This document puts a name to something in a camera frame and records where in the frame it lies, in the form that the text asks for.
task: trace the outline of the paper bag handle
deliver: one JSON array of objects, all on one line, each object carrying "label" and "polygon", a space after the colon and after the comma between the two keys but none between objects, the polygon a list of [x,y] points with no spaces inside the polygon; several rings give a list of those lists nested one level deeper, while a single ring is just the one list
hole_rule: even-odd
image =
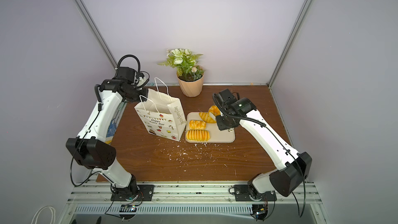
[{"label": "paper bag handle", "polygon": [[158,84],[156,82],[156,79],[158,79],[159,81],[161,81],[167,88],[167,95],[170,97],[170,101],[172,100],[172,97],[169,95],[169,87],[167,87],[166,83],[164,83],[161,79],[155,77],[155,84],[156,84],[156,89],[158,90],[158,94],[159,94],[159,98],[160,98],[160,93],[159,93],[159,88],[158,88]]},{"label": "paper bag handle", "polygon": [[[141,101],[141,103],[142,103],[142,105],[144,106],[144,109],[145,109],[145,111],[146,111],[147,109],[145,108],[145,104],[142,102],[141,97],[144,97],[144,98],[146,98],[146,97],[143,96],[143,95],[140,95],[140,101]],[[155,105],[156,111],[158,111],[158,113],[160,113],[159,110],[158,110],[158,108],[156,107],[156,103],[155,103],[155,102],[152,102],[152,103]]]}]

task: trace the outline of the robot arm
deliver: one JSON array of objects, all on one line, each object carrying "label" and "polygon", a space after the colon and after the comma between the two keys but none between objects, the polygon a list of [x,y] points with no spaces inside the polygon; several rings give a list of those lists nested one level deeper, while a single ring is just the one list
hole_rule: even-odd
[{"label": "robot arm", "polygon": [[[138,71],[120,67],[126,57],[134,57]],[[138,197],[139,188],[135,177],[127,172],[116,159],[114,147],[105,143],[106,134],[115,112],[122,102],[139,102],[140,96],[148,96],[148,89],[142,88],[149,79],[140,72],[138,59],[126,55],[118,63],[116,75],[95,86],[97,103],[91,115],[76,138],[69,138],[66,147],[79,165],[100,173],[112,184],[112,191],[127,200]]]},{"label": "robot arm", "polygon": [[287,197],[307,178],[312,158],[285,142],[249,99],[236,99],[225,89],[213,94],[213,100],[221,111],[221,115],[216,116],[218,128],[225,130],[241,125],[255,137],[275,164],[276,170],[259,174],[248,182],[253,199],[260,199],[265,192],[274,190]]}]

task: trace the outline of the vented metal panel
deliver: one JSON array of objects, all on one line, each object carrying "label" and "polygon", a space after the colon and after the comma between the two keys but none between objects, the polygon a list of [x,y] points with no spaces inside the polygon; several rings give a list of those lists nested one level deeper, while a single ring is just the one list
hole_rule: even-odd
[{"label": "vented metal panel", "polygon": [[[110,204],[78,204],[75,214],[103,214]],[[109,214],[129,213],[121,204],[113,204]],[[251,204],[144,204],[136,214],[250,214]]]}]

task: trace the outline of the croissant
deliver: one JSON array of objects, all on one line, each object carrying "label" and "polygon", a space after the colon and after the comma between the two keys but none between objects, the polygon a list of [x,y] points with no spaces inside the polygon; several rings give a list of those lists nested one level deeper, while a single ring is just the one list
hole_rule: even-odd
[{"label": "croissant", "polygon": [[187,131],[187,139],[195,141],[208,141],[210,139],[209,131],[205,130],[189,130]]},{"label": "croissant", "polygon": [[199,116],[202,118],[202,120],[204,120],[206,123],[217,123],[217,121],[215,121],[214,119],[212,119],[209,115],[209,113],[205,113],[205,112],[200,112]]},{"label": "croissant", "polygon": [[221,112],[220,112],[220,110],[218,109],[217,106],[211,106],[211,107],[209,108],[209,113],[214,114],[214,116],[221,115]]},{"label": "croissant", "polygon": [[189,122],[189,128],[191,130],[205,130],[206,129],[206,122],[191,120]]}]

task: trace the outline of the paper bag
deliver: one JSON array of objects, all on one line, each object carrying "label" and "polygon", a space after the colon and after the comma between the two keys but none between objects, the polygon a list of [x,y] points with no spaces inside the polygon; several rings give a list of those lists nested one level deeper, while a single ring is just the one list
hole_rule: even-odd
[{"label": "paper bag", "polygon": [[178,98],[159,92],[155,78],[157,91],[148,89],[147,101],[138,103],[134,108],[141,118],[147,131],[151,134],[180,141],[187,121],[182,110],[181,101]]}]

